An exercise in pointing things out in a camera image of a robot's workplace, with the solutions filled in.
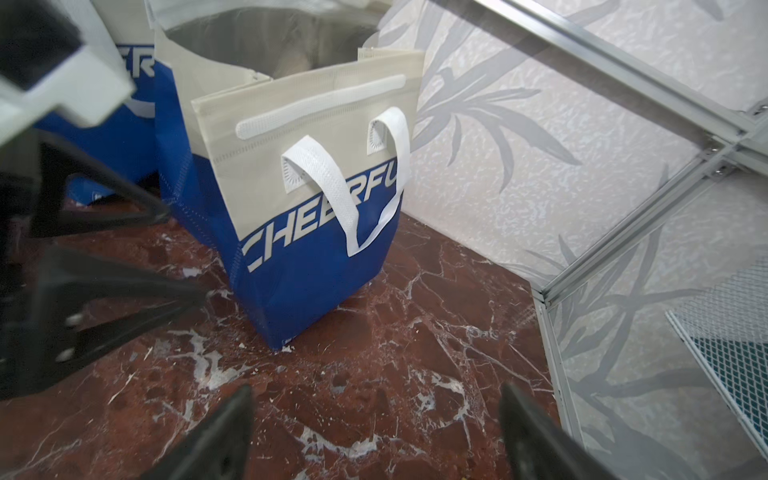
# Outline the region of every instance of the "wall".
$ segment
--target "wall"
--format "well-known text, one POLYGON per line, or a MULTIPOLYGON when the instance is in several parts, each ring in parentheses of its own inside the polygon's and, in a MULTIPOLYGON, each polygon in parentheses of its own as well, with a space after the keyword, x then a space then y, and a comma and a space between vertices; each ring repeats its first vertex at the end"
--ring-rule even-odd
POLYGON ((766 252, 768 178, 738 172, 551 313, 584 443, 616 473, 768 478, 768 465, 664 316, 766 252))
MULTIPOLYGON (((726 106, 768 94, 768 2, 547 0, 726 106)), ((403 210, 543 286, 691 161, 672 114, 471 0, 402 0, 381 45, 427 51, 403 210)))
MULTIPOLYGON (((541 0, 721 104, 768 96, 764 0, 541 0)), ((471 0, 402 0, 427 51, 403 210, 543 286, 690 162, 673 114, 471 0)), ((722 180, 551 312, 581 434, 631 479, 768 478, 664 317, 768 248, 768 180, 722 180)))

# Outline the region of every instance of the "white strap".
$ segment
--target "white strap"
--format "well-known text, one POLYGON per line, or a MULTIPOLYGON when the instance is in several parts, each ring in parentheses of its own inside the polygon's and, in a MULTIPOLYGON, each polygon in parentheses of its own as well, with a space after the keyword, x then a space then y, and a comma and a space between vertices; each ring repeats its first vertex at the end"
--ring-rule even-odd
POLYGON ((357 207, 355 207, 352 194, 346 185, 344 175, 326 149, 314 138, 307 135, 283 154, 283 159, 293 162, 297 167, 304 170, 325 194, 346 235, 346 254, 348 257, 366 249, 389 221, 394 218, 402 196, 402 189, 411 177, 411 141, 406 116, 399 108, 391 107, 374 120, 382 122, 395 140, 395 152, 397 153, 395 196, 384 207, 379 216, 379 223, 362 245, 357 243, 357 223, 359 220, 357 207))

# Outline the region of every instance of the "metal mesh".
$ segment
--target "metal mesh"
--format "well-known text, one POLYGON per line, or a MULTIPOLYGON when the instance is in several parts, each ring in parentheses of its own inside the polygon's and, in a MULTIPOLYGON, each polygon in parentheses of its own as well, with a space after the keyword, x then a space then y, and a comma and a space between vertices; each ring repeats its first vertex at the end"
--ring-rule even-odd
POLYGON ((768 458, 768 257, 667 317, 768 458))

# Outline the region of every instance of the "red marble floor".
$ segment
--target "red marble floor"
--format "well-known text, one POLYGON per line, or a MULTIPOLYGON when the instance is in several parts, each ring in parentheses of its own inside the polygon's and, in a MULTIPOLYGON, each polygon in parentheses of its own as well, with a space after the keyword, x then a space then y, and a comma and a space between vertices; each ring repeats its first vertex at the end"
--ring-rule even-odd
POLYGON ((175 222, 58 242, 211 290, 203 309, 0 403, 2 480, 135 478, 246 382, 247 478, 509 478, 500 384, 557 418, 528 283, 409 217, 383 271, 278 353, 175 222))

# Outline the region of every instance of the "metal rail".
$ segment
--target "metal rail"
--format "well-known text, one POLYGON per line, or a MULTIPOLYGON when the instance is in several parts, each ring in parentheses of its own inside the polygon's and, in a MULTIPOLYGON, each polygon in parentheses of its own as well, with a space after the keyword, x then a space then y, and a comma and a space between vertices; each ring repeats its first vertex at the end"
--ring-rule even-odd
POLYGON ((644 97, 736 143, 755 124, 533 0, 475 0, 533 35, 595 67, 644 97))
POLYGON ((692 90, 534 0, 475 0, 706 131, 705 151, 541 290, 553 306, 701 194, 735 164, 768 176, 768 101, 746 114, 692 90))

